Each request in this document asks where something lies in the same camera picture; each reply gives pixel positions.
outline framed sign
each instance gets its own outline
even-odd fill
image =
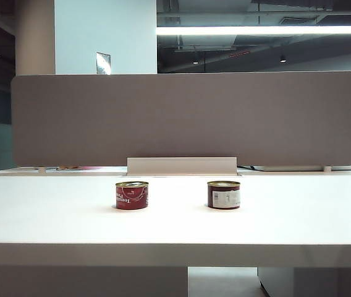
[[[96,73],[111,74],[111,56],[109,54],[96,53]]]

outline red label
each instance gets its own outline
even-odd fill
[[[143,209],[148,206],[148,187],[116,187],[117,209]]]

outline dark can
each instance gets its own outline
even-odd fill
[[[240,207],[240,183],[237,181],[209,181],[208,207],[237,209]]]
[[[116,184],[117,209],[143,209],[148,206],[148,183],[126,181]]]

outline can label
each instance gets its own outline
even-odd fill
[[[148,187],[117,187],[118,209],[143,209],[148,206]]]
[[[219,192],[213,191],[213,207],[227,209],[240,206],[240,190]]]

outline metal lid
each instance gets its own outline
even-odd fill
[[[207,184],[212,187],[237,187],[240,185],[238,181],[209,181]]]
[[[115,185],[117,187],[146,187],[148,183],[146,181],[124,181]]]

